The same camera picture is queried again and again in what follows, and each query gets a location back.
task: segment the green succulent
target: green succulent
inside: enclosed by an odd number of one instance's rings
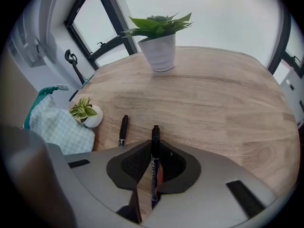
[[[91,98],[85,99],[84,97],[78,101],[78,104],[74,105],[70,110],[71,115],[80,122],[84,122],[88,117],[97,115],[97,112],[92,108],[90,104]]]
[[[125,30],[124,37],[146,36],[147,39],[145,40],[156,39],[175,34],[175,32],[191,26],[192,23],[186,22],[190,20],[191,13],[180,19],[173,19],[174,16],[176,16],[176,14],[171,17],[151,16],[146,19],[135,19],[130,17],[138,28]]]

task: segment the light wood grain tabletop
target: light wood grain tabletop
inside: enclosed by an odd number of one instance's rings
[[[142,53],[101,67],[73,99],[92,97],[104,119],[94,150],[161,139],[224,155],[277,195],[295,184],[300,143],[295,119],[273,76],[254,58],[212,48],[177,47],[175,67],[153,72]],[[151,211],[151,170],[138,185],[143,218]]]

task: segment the potted plant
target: potted plant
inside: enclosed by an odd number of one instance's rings
[[[88,99],[81,98],[78,104],[74,105],[70,110],[71,115],[86,127],[97,127],[102,119],[103,112],[97,105],[90,104],[90,97]]]
[[[175,15],[151,16],[146,19],[131,18],[138,28],[125,30],[124,37],[146,36],[138,42],[143,54],[148,60],[153,71],[163,72],[174,66],[175,58],[175,33],[189,27],[191,13],[180,19],[173,19]]]

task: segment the checkered fabric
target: checkered fabric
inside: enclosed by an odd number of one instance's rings
[[[63,154],[90,152],[95,134],[81,125],[68,110],[57,109],[51,95],[47,95],[32,110],[30,129],[47,143],[57,144]]]

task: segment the white plant pot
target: white plant pot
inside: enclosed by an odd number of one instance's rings
[[[163,72],[174,66],[175,34],[138,42],[153,71]]]
[[[88,128],[97,127],[103,120],[103,112],[97,105],[92,105],[92,108],[96,111],[96,116],[88,117],[82,124]]]

